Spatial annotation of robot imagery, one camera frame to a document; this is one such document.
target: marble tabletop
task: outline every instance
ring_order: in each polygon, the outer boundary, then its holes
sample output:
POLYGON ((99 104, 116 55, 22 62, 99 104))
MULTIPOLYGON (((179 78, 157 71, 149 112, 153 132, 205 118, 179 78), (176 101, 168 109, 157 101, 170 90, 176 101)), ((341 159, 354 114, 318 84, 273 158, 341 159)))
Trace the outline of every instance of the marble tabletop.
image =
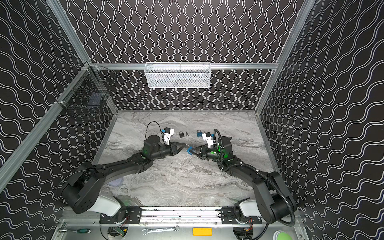
MULTIPOLYGON (((260 170, 273 171, 253 112, 119 112, 99 164, 123 160, 141 150, 151 121, 157 121, 162 129, 174 128, 171 141, 193 147, 205 143, 197 138, 197 129, 213 133, 217 128, 222 136, 232 137, 237 157, 260 170), (180 138, 179 131, 187 131, 189 136, 180 138)), ((160 136, 159 131, 153 123, 147 136, 160 136)), ((145 172, 123 177, 118 187, 104 185, 101 193, 138 206, 231 206, 254 197, 248 184, 221 172, 216 162, 202 161, 184 150, 155 160, 145 172)))

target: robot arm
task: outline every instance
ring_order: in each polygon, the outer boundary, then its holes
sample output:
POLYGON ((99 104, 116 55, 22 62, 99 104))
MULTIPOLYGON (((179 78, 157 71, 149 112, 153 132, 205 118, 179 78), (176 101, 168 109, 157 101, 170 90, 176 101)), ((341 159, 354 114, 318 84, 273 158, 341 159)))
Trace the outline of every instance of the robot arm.
POLYGON ((116 199, 99 196, 101 187, 120 177, 144 172, 153 165, 153 161, 176 155, 185 144, 171 142, 169 145, 160 143, 160 137, 149 136, 144 140, 143 149, 131 157, 110 164, 92 165, 88 162, 78 167, 69 180, 57 191, 77 214, 95 211, 113 217, 115 222, 125 218, 125 206, 116 199))
MULTIPOLYGON (((259 213, 266 222, 279 221, 289 226, 294 225, 295 216, 293 212, 296 211, 297 206, 281 175, 277 172, 262 172, 251 165, 245 164, 233 154, 230 142, 232 138, 222 137, 219 132, 218 134, 219 138, 215 139, 214 137, 212 147, 205 144, 190 148, 188 152, 202 160, 209 161, 211 159, 216 161, 221 171, 238 177, 252 186, 256 200, 252 203, 253 207, 257 206, 259 213), (270 190, 276 190, 276 193, 271 194, 270 190), (290 223, 281 220, 286 215, 291 215, 290 223)), ((243 204, 243 207, 250 206, 250 204, 243 204)), ((238 207, 240 208, 238 211, 239 220, 248 217, 243 214, 245 209, 241 209, 241 204, 238 207)))

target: green round object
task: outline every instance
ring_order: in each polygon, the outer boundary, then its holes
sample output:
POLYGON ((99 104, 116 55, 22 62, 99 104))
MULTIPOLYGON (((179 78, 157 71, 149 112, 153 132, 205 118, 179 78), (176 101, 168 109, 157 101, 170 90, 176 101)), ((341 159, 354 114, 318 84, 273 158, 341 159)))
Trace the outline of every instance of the green round object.
POLYGON ((277 240, 292 240, 292 237, 285 232, 281 232, 277 235, 277 240))

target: wrench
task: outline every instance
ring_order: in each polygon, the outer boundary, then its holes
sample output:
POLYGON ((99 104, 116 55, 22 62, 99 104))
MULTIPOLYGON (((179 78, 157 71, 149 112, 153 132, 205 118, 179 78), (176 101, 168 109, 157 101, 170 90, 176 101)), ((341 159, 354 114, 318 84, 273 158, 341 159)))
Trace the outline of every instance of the wrench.
POLYGON ((166 232, 166 231, 178 231, 178 230, 179 230, 179 227, 178 226, 174 226, 174 227, 156 228, 156 229, 143 228, 142 231, 144 231, 143 235, 147 235, 150 232, 166 232))

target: wavy line pattern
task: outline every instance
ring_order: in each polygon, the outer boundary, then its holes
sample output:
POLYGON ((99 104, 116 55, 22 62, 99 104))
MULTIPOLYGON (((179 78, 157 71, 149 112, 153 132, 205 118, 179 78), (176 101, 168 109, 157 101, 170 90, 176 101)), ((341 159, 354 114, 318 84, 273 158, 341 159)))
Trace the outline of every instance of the wavy line pattern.
POLYGON ((82 66, 44 0, 0 1, 0 166, 82 66))
POLYGON ((55 195, 58 184, 93 160, 111 120, 108 107, 98 122, 62 111, 0 194, 0 239, 51 239, 65 206, 55 195))
POLYGON ((122 110, 248 110, 256 108, 271 70, 212 71, 207 89, 149 88, 144 71, 116 71, 111 96, 122 110))
POLYGON ((383 16, 318 0, 260 116, 313 240, 384 236, 383 16))
POLYGON ((276 62, 303 0, 61 0, 93 62, 276 62))
MULTIPOLYGON (((0 163, 82 66, 45 0, 0 1, 0 163)), ((112 114, 80 122, 63 111, 0 193, 0 239, 51 239, 64 204, 59 182, 92 161, 112 114)))

